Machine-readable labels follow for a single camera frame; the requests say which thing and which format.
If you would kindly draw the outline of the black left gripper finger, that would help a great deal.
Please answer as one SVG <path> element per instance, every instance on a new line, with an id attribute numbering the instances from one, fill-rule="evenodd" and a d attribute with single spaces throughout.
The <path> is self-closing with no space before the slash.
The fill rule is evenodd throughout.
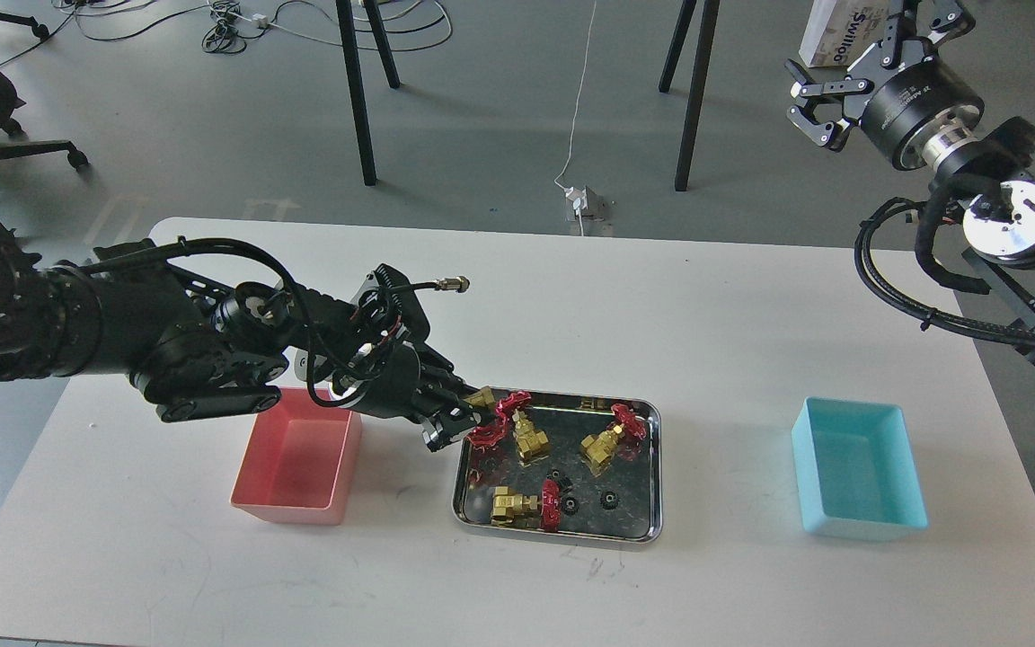
<path id="1" fill-rule="evenodd" d="M 455 364 L 440 355 L 419 355 L 419 408 L 445 410 L 465 402 L 473 408 L 492 409 L 493 392 L 487 386 L 469 386 L 455 373 Z"/>
<path id="2" fill-rule="evenodd" d="M 440 410 L 423 419 L 422 439 L 427 450 L 437 452 L 454 445 L 468 431 L 492 421 L 493 410 L 459 405 L 457 408 Z"/>

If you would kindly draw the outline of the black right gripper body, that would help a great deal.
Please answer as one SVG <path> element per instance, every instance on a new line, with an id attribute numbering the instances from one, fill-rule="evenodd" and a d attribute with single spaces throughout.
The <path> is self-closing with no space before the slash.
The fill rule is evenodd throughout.
<path id="1" fill-rule="evenodd" d="M 949 116 L 966 127 L 980 122 L 985 102 L 964 79 L 938 58 L 919 55 L 912 65 L 883 68 L 879 62 L 862 60 L 854 77 L 871 82 L 866 98 L 855 98 L 860 108 L 858 126 L 876 150 L 897 171 L 914 171 L 928 164 L 919 133 L 928 123 Z"/>

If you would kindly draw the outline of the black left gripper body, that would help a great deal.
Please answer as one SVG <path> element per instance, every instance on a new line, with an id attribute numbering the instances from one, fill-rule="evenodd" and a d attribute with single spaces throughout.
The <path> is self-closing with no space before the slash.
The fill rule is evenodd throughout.
<path id="1" fill-rule="evenodd" d="M 419 355 L 440 355 L 423 342 L 392 345 L 382 372 L 374 380 L 360 382 L 354 394 L 346 394 L 341 408 L 381 419 L 404 418 L 423 422 L 439 410 L 419 408 Z"/>

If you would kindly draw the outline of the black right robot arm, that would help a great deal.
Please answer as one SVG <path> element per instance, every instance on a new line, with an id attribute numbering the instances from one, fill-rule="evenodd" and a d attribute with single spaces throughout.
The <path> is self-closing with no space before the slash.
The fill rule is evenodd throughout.
<path id="1" fill-rule="evenodd" d="M 938 1 L 926 34 L 916 21 L 916 1 L 814 3 L 800 61 L 787 62 L 794 82 L 788 119 L 826 150 L 841 151 L 859 129 L 896 171 L 928 168 L 931 197 L 889 199 L 860 225 L 860 280 L 925 328 L 1010 345 L 1035 366 L 1035 296 L 1012 275 L 1035 270 L 1035 127 L 1014 116 L 977 134 L 985 104 L 938 53 L 974 28 L 962 3 Z M 998 295 L 1017 315 L 1013 323 L 949 315 L 884 280 L 873 235 L 900 214 L 917 220 L 924 274 L 946 289 Z"/>

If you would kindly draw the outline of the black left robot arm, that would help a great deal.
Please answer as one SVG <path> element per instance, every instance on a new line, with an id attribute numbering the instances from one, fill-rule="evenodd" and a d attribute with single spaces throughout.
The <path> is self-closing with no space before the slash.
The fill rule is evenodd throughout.
<path id="1" fill-rule="evenodd" d="M 0 226 L 0 381 L 124 374 L 164 422 L 266 411 L 288 349 L 310 401 L 423 427 L 432 451 L 498 420 L 484 390 L 428 347 L 414 283 L 382 263 L 341 300 L 238 239 L 100 247 L 98 261 L 38 269 Z"/>

